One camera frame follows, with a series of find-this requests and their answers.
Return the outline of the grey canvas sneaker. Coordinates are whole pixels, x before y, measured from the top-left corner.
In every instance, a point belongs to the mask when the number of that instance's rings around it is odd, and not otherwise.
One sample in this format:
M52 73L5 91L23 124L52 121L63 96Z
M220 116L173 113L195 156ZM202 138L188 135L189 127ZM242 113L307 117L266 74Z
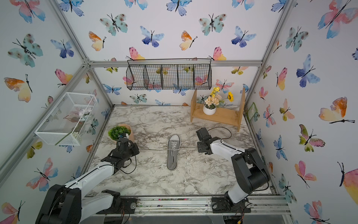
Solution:
M181 140L179 135L174 134L169 138L167 146L167 168L170 171L173 171L177 168L180 145Z

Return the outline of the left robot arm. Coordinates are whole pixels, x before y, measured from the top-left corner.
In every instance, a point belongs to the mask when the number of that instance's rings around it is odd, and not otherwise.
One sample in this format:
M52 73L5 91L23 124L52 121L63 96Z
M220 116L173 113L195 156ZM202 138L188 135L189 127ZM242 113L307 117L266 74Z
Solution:
M100 163L64 185L52 186L36 219L37 224L79 224L97 214L127 213L119 192L105 190L95 197L86 195L103 180L120 171L125 162L139 154L136 143L119 138L113 149Z

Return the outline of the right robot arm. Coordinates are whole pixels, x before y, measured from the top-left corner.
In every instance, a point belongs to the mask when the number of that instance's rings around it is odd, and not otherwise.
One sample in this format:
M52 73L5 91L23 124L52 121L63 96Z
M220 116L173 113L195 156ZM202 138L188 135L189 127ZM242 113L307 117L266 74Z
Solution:
M229 202L236 204L260 187L269 184L270 176L258 151L234 147L219 137L212 137L206 128L196 131L198 152L218 155L232 162L237 184L228 192Z

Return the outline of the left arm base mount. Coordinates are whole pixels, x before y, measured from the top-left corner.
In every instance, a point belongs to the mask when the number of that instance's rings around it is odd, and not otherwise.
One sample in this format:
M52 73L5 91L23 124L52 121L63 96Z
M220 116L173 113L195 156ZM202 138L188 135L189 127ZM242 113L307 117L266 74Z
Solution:
M138 204L138 199L133 197L123 197L120 192L112 190L104 190L102 193L107 193L113 196L111 206L98 212L97 214L134 214Z

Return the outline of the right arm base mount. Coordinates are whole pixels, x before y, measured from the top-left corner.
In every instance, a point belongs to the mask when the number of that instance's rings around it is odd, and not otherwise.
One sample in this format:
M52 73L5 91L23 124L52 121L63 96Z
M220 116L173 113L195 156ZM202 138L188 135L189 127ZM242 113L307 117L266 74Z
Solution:
M233 203L227 194L222 197L211 198L213 213L250 213L250 205L251 204L247 198L244 198L237 203Z

